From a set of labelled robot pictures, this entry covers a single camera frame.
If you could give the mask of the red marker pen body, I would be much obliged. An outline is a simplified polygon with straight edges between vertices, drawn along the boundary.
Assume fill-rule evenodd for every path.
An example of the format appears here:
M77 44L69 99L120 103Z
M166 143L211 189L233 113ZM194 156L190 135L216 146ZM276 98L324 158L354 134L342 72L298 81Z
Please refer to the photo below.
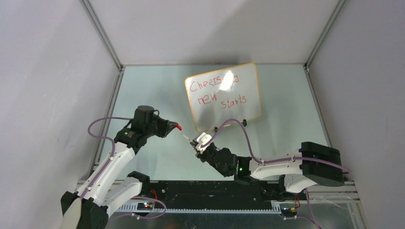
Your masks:
M192 142L193 139L189 138L188 136L186 136L185 134L181 134L187 141Z

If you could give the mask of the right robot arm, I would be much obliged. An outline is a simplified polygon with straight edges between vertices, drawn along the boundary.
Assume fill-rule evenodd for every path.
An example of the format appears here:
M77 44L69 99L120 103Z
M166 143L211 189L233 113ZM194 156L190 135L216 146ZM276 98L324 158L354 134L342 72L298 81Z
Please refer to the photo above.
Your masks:
M198 159L242 184L279 176L277 191L283 199L291 199L313 185L341 187L345 183L339 150L313 142L303 142L298 150L275 157L269 163L251 156L237 156L214 143L203 146L201 141L192 140L190 144Z

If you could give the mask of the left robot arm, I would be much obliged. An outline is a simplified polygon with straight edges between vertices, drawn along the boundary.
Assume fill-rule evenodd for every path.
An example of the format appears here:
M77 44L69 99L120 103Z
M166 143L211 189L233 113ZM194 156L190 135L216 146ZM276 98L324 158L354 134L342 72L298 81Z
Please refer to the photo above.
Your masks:
M112 148L101 164L75 192L65 192L61 198L62 229L104 229L110 217L129 200L145 201L148 208L157 200L151 191L150 177L133 171L124 181L112 187L122 169L130 162L152 136L165 138L172 130L182 127L160 117L157 109L140 105L133 118L117 132L115 138L105 136Z

